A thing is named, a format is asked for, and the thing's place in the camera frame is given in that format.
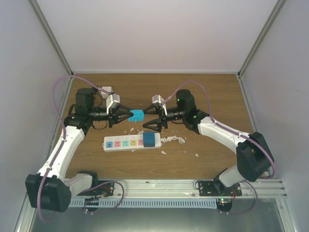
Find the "white cube adapter tiger sticker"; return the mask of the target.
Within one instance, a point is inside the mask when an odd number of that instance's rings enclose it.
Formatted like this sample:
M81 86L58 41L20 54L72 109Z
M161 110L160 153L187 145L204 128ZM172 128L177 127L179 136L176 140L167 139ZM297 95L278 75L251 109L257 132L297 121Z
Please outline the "white cube adapter tiger sticker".
M113 89L112 89L111 86L101 87L101 89L103 90L103 91L100 92L103 99L107 99L109 97L110 93L113 92Z

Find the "blue cube adapter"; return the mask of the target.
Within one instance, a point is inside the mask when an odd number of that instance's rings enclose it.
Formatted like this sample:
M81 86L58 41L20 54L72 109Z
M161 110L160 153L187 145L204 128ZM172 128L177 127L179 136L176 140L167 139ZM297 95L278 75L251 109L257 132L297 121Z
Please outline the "blue cube adapter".
M155 147L155 133L154 132L144 132L143 136L143 146L144 147Z

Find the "light blue adapter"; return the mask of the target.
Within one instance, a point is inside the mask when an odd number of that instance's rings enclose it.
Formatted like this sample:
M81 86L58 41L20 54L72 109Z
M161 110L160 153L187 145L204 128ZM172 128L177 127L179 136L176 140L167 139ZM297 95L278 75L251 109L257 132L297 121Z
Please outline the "light blue adapter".
M128 121L129 122L142 122L144 120L144 111L141 109L136 110L130 110L130 112L133 114Z

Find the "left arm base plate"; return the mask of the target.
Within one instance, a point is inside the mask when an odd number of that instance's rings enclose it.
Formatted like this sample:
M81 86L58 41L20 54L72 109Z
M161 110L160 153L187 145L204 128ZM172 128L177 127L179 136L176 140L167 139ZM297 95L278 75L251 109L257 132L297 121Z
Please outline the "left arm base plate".
M109 197L113 196L114 183L104 184L94 190L85 191L78 194L78 196L93 196L93 197Z

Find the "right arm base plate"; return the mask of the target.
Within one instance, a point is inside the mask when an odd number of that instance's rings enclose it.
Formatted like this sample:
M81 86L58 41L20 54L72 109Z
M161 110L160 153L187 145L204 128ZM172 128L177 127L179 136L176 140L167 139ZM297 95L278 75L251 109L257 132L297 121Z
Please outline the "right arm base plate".
M242 196L240 184L234 184L231 187L225 187L213 180L197 180L195 187L200 196L213 197L234 197Z

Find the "white power strip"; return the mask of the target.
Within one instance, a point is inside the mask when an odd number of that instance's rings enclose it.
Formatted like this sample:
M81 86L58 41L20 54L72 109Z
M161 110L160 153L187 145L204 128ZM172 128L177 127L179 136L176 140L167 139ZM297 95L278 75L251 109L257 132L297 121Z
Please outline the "white power strip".
M155 133L155 147L143 146L143 133L134 135L107 136L103 140L105 152L120 152L130 150L157 149L161 147L160 133Z

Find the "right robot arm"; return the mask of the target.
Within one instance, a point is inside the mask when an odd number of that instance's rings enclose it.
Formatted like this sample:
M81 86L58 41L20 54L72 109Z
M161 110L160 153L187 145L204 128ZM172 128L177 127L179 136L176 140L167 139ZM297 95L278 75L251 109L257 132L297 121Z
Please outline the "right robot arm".
M209 112L197 108L194 96L187 89L176 92L176 104L176 107L167 108L160 95L153 96L152 104L144 109L144 113L158 118L144 123L143 127L160 132L168 127L168 122L180 119L188 130L210 137L234 152L237 164L223 170L212 181L218 195L226 195L240 182L254 182L269 168L275 167L261 133L245 133L218 122Z

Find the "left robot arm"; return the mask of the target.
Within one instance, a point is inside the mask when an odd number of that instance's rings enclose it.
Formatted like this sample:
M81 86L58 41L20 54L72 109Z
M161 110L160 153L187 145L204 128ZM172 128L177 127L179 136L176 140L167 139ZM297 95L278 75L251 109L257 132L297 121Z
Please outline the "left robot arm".
M37 174L27 176L25 185L31 207L65 212L72 197L84 192L88 195L98 193L96 172L81 171L75 177L65 179L70 161L95 121L106 121L112 127L133 114L120 104L120 96L116 93L106 98L105 107L95 104L96 96L101 94L95 88L77 91L75 103L69 108L64 128L48 160Z

